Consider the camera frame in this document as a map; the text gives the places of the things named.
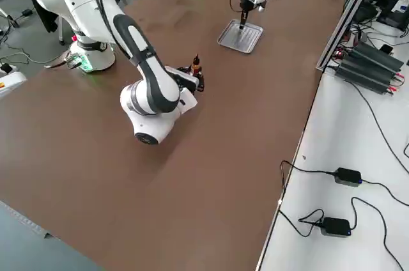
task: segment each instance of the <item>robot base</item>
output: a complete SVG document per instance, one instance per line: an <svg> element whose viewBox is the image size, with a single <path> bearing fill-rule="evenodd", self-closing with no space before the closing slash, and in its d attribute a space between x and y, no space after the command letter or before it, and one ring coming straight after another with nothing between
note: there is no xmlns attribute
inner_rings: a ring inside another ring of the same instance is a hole
<svg viewBox="0 0 409 271"><path fill-rule="evenodd" d="M171 132L175 121L183 113L197 105L197 100L193 94L187 88L183 88L180 92L179 104L174 111L143 116L132 110L128 104L130 100L130 87L123 88L121 92L121 106L134 126L136 138L146 144L161 143Z"/></svg>
<svg viewBox="0 0 409 271"><path fill-rule="evenodd" d="M112 47L106 43L102 43L105 50L86 50L78 46L78 41L75 41L70 47L70 56L72 58L72 64L81 63L79 68L86 73L94 71L106 70L112 66L115 62L115 54Z"/></svg>

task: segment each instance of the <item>electronic device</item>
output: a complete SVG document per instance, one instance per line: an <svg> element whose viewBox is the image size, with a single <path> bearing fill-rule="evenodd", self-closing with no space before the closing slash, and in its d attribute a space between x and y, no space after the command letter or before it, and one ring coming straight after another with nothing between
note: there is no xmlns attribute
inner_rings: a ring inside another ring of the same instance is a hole
<svg viewBox="0 0 409 271"><path fill-rule="evenodd" d="M393 49L394 48L392 46L389 46L387 44L383 44L379 50L381 52L386 53L386 55L390 55L390 53L393 51Z"/></svg>
<svg viewBox="0 0 409 271"><path fill-rule="evenodd" d="M379 94L388 91L394 73L365 58L346 56L336 70L336 76L354 82Z"/></svg>
<svg viewBox="0 0 409 271"><path fill-rule="evenodd" d="M170 133L175 121L196 106L191 89L197 79L189 74L189 88L180 87L177 70L166 68L141 28L125 15L115 0L37 0L46 10L63 17L75 33L68 55L70 67L85 72L105 70L115 62L110 43L116 43L142 75L125 87L120 103L134 128L136 138L158 144ZM264 8L266 0L241 0L242 22L248 12Z"/></svg>
<svg viewBox="0 0 409 271"><path fill-rule="evenodd" d="M350 222L346 219L325 217L320 225L321 234L331 237L351 236Z"/></svg>
<svg viewBox="0 0 409 271"><path fill-rule="evenodd" d="M353 48L350 56L358 60L365 59L366 63L376 64L393 75L399 72L403 66L402 61L363 42L359 42L357 46Z"/></svg>
<svg viewBox="0 0 409 271"><path fill-rule="evenodd" d="M26 76L21 72L13 72L10 75L0 77L0 98L5 97L26 81Z"/></svg>
<svg viewBox="0 0 409 271"><path fill-rule="evenodd" d="M377 21L405 31L409 25L409 8L407 8L405 12L392 12L398 1L399 0L388 0L389 3L379 14Z"/></svg>

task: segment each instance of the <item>black power adapter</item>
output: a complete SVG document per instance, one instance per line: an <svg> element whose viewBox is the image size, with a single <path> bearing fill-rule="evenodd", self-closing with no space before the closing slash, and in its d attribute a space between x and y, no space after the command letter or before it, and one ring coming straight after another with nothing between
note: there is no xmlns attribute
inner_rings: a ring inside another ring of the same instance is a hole
<svg viewBox="0 0 409 271"><path fill-rule="evenodd" d="M362 184L362 177L359 171L339 167L333 174L335 182L341 185L358 187Z"/></svg>
<svg viewBox="0 0 409 271"><path fill-rule="evenodd" d="M321 234L332 237L351 236L350 222L346 219L325 217L322 223L319 223Z"/></svg>

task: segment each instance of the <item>concrete floor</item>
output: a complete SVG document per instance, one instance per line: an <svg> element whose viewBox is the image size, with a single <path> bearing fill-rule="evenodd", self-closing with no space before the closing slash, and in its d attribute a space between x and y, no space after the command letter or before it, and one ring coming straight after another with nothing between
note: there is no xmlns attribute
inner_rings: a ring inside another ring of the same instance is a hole
<svg viewBox="0 0 409 271"><path fill-rule="evenodd" d="M0 8L12 17L20 16L24 9L33 7L30 0L0 0ZM46 61L60 55L68 45L58 43L57 33L47 33L36 14L19 21L21 27L13 29L7 44L23 48L34 60ZM7 28L7 21L0 17L0 28ZM71 31L65 25L65 40L69 44ZM0 46L0 59L5 55L18 52L5 44ZM41 64L21 63L22 56L10 58L27 77L42 70ZM55 238L42 239L29 228L15 220L0 205L0 270L4 271L93 271L101 270L92 261L85 258L63 242Z"/></svg>

